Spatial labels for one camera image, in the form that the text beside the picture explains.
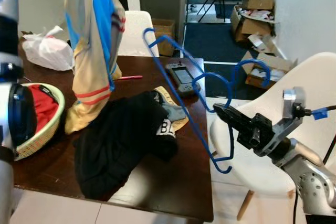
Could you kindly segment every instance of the gray cloth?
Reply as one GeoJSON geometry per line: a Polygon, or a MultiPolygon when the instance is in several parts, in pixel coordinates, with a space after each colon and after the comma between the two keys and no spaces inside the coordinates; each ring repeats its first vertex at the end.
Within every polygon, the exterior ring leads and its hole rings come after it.
{"type": "Polygon", "coordinates": [[[155,101],[161,104],[161,106],[168,112],[168,119],[171,122],[175,122],[175,121],[186,118],[186,114],[184,113],[181,106],[172,105],[168,103],[165,97],[157,91],[152,91],[152,92],[153,92],[153,97],[155,101]]]}

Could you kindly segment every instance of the wooden table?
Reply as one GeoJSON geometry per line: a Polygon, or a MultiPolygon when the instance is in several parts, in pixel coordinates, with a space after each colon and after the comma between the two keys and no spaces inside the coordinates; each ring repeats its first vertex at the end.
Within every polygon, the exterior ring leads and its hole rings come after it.
{"type": "MultiPolygon", "coordinates": [[[[20,55],[24,60],[26,77],[33,82],[50,83],[58,87],[65,96],[66,109],[71,107],[75,101],[71,90],[72,72],[53,71],[34,65],[26,60],[22,50],[20,55]]],[[[160,58],[160,61],[164,65],[181,61],[188,66],[193,76],[199,75],[198,70],[184,59],[160,58]]],[[[196,59],[196,62],[204,67],[203,59],[196,59]]],[[[170,92],[152,58],[121,56],[118,64],[124,76],[140,74],[143,78],[116,81],[111,100],[130,97],[158,86],[164,86],[170,92]]],[[[204,95],[204,80],[200,81],[200,85],[204,95]]],[[[192,97],[184,99],[184,102],[207,138],[206,111],[200,100],[192,97]]],[[[61,128],[37,153],[15,162],[15,186],[85,199],[77,184],[74,169],[75,149],[72,142],[79,134],[65,135],[61,128]]],[[[209,158],[190,123],[177,132],[176,138],[178,154],[170,162],[147,155],[133,170],[125,186],[103,203],[211,222],[213,206],[209,158]]]]}

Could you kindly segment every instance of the device screen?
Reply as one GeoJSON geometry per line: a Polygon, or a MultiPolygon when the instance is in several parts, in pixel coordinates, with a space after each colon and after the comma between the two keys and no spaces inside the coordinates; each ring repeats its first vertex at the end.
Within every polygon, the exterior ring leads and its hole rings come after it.
{"type": "Polygon", "coordinates": [[[185,68],[176,69],[174,72],[182,84],[191,83],[193,81],[192,77],[185,68]]]}

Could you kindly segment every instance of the blue wire hanger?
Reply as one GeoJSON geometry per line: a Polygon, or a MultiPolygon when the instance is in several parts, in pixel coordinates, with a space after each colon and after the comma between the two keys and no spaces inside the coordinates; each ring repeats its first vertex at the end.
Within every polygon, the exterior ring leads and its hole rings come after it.
{"type": "Polygon", "coordinates": [[[264,68],[265,72],[266,72],[266,79],[265,81],[263,82],[263,85],[266,86],[270,80],[270,71],[269,71],[269,68],[267,67],[267,65],[263,62],[263,61],[260,61],[260,60],[254,60],[254,59],[251,59],[251,60],[244,60],[244,61],[241,61],[240,63],[238,63],[235,67],[235,71],[233,72],[233,75],[232,75],[232,81],[229,82],[227,79],[225,79],[224,77],[218,75],[217,73],[213,73],[213,72],[204,72],[203,69],[196,63],[195,59],[191,56],[191,54],[189,52],[187,52],[186,50],[184,50],[175,40],[171,39],[170,37],[164,35],[164,36],[161,36],[159,37],[156,41],[152,42],[152,43],[149,43],[146,39],[146,34],[149,33],[149,32],[154,32],[154,29],[153,28],[146,28],[142,34],[142,38],[145,42],[145,44],[147,45],[148,49],[149,49],[149,52],[151,53],[151,55],[153,56],[153,60],[156,64],[156,66],[158,67],[159,71],[161,72],[162,76],[164,77],[165,81],[167,82],[169,88],[171,89],[171,91],[173,92],[174,96],[176,97],[176,99],[178,100],[178,103],[180,104],[180,106],[182,107],[184,113],[186,114],[186,116],[188,117],[190,123],[191,123],[191,126],[192,126],[192,129],[193,131],[195,132],[196,136],[202,141],[202,144],[208,154],[208,156],[210,157],[211,161],[213,162],[214,166],[216,167],[216,169],[220,172],[220,173],[223,173],[223,174],[228,174],[231,170],[232,170],[232,167],[229,166],[226,170],[222,170],[219,168],[218,166],[218,162],[220,161],[226,161],[226,160],[230,160],[230,159],[233,159],[234,157],[234,136],[233,136],[233,129],[232,127],[230,127],[230,125],[228,125],[228,130],[229,130],[229,135],[230,135],[230,155],[228,157],[218,157],[218,158],[215,158],[213,156],[213,154],[211,153],[211,151],[209,150],[209,146],[207,144],[207,142],[204,140],[203,136],[202,136],[202,133],[200,131],[200,128],[198,127],[197,124],[195,124],[193,118],[190,116],[186,106],[184,105],[182,99],[180,98],[180,96],[178,95],[176,89],[174,88],[174,85],[172,84],[172,82],[170,81],[166,71],[164,70],[163,66],[161,65],[160,61],[159,61],[159,58],[155,56],[153,50],[152,50],[152,47],[154,47],[156,44],[166,40],[168,41],[171,45],[173,45],[176,49],[180,50],[183,54],[183,56],[185,58],[187,58],[200,72],[201,74],[194,78],[193,81],[192,81],[192,87],[193,89],[195,90],[196,94],[198,95],[202,105],[204,106],[204,108],[210,112],[210,113],[215,113],[215,110],[214,109],[210,109],[208,107],[208,105],[206,104],[206,101],[205,101],[205,98],[200,94],[200,92],[198,91],[197,87],[196,87],[196,82],[204,77],[215,77],[217,79],[219,79],[222,83],[224,83],[224,86],[226,87],[226,90],[227,90],[227,93],[228,93],[228,99],[227,99],[227,102],[225,104],[225,108],[227,108],[230,103],[231,103],[231,100],[232,100],[232,87],[236,84],[236,73],[238,72],[238,70],[240,69],[240,67],[244,64],[247,64],[247,63],[256,63],[256,64],[259,64],[260,66],[262,66],[262,68],[264,68]]]}

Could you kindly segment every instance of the white chair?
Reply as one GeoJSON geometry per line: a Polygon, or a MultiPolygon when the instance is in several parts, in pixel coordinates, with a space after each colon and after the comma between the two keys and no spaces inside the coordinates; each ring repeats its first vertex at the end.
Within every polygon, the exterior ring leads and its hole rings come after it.
{"type": "MultiPolygon", "coordinates": [[[[146,44],[142,40],[142,33],[146,28],[153,28],[152,18],[148,12],[142,10],[127,10],[125,12],[125,31],[122,35],[118,55],[124,56],[148,56],[146,44]]],[[[156,40],[154,33],[148,33],[146,38],[149,42],[156,40]]],[[[155,56],[159,56],[157,45],[152,47],[155,56]]]]}
{"type": "MultiPolygon", "coordinates": [[[[277,123],[282,118],[282,91],[293,87],[303,87],[306,92],[306,108],[319,109],[336,105],[336,54],[323,52],[316,54],[286,74],[272,88],[258,99],[237,109],[252,118],[257,112],[277,123]]],[[[210,128],[211,141],[220,156],[229,155],[229,134],[227,124],[219,117],[210,128]]],[[[336,133],[336,115],[315,121],[306,116],[303,123],[290,135],[317,152],[323,159],[336,133]]],[[[327,165],[336,159],[331,155],[327,165]]],[[[272,164],[269,157],[258,157],[235,140],[234,159],[227,161],[232,165],[231,172],[249,188],[249,192],[238,213],[240,220],[254,192],[269,195],[294,195],[295,185],[291,178],[272,164]]]]}

